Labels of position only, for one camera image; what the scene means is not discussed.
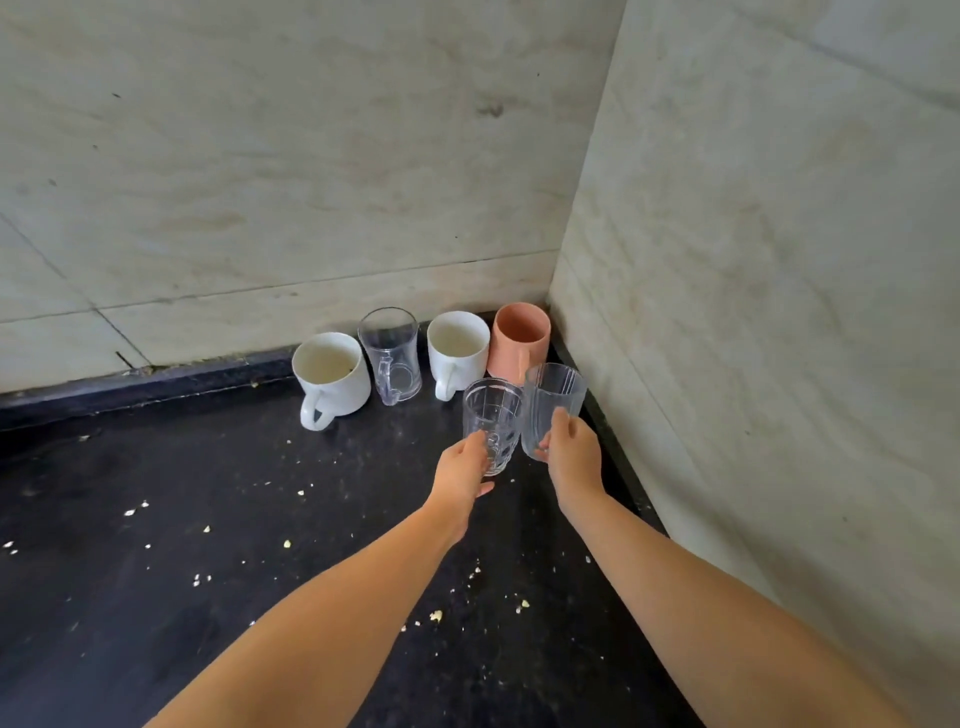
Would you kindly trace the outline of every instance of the white marble wall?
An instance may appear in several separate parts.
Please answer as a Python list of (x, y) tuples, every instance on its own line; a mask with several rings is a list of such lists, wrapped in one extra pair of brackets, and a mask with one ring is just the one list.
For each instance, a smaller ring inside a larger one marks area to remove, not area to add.
[(958, 29), (629, 0), (550, 293), (674, 536), (924, 726), (960, 715)]
[(0, 391), (541, 299), (624, 2), (5, 0)]

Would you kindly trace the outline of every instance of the forearm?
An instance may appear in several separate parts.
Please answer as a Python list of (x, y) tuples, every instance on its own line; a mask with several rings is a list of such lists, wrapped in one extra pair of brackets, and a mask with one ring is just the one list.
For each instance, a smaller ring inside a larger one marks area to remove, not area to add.
[(451, 536), (421, 508), (280, 601), (150, 727), (347, 725)]
[(709, 728), (903, 726), (812, 630), (612, 498), (564, 505), (664, 666)]

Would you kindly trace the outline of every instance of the white mug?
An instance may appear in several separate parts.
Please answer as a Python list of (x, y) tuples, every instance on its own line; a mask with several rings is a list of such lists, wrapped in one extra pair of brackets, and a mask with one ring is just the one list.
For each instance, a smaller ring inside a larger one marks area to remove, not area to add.
[(427, 327), (426, 341), (438, 400), (450, 401), (454, 392), (483, 378), (490, 352), (490, 328), (479, 316), (466, 311), (442, 313)]
[(329, 331), (311, 336), (297, 347), (293, 366), (305, 394), (300, 424), (307, 429), (326, 428), (334, 417), (356, 412), (370, 397), (367, 361), (360, 344), (348, 334)]

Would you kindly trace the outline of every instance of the clear glass mug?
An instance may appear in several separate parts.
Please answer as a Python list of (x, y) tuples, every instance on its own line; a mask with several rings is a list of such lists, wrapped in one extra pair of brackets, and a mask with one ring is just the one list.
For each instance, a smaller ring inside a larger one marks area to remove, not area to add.
[(506, 379), (477, 379), (464, 390), (464, 437), (478, 429), (487, 433), (490, 464), (486, 476), (507, 467), (520, 439), (523, 390)]
[(417, 319), (409, 311), (388, 306), (368, 313), (357, 328), (373, 368), (377, 394), (388, 406), (420, 391)]
[(523, 451), (543, 461), (537, 450), (550, 431), (553, 411), (562, 407), (570, 417), (580, 414), (587, 396), (587, 381), (577, 370), (565, 364), (547, 362), (527, 370), (523, 379), (521, 429)]

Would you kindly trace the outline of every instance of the black granite countertop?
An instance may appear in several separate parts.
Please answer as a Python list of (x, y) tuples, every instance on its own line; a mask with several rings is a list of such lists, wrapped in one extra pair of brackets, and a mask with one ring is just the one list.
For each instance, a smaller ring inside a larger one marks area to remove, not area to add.
[[(462, 435), (460, 396), (431, 395), (425, 374), (414, 399), (374, 393), (315, 433), (285, 379), (0, 433), (0, 725), (142, 725), (422, 504)], [(610, 462), (605, 480), (636, 510)], [(517, 448), (496, 483), (352, 725), (700, 725), (546, 467)]]

